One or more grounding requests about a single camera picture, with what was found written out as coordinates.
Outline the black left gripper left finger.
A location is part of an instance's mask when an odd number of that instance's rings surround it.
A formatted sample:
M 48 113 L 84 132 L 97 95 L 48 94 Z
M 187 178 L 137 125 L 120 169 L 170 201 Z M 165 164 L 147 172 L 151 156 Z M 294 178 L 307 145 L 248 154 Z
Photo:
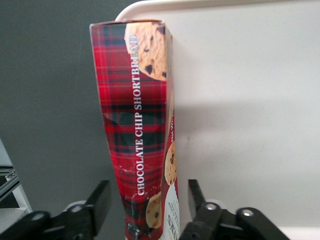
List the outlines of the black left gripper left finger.
M 84 203 L 73 203 L 52 217 L 47 211 L 31 212 L 0 234 L 2 240 L 93 240 L 111 206 L 111 184 L 102 180 Z

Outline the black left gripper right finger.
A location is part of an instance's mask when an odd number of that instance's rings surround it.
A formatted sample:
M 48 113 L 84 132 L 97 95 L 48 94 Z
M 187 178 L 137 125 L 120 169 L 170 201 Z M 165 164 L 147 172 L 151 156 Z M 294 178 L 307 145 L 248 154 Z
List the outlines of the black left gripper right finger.
M 192 221 L 181 240 L 287 240 L 288 237 L 261 211 L 239 208 L 235 214 L 207 201 L 196 179 L 188 180 L 188 203 Z

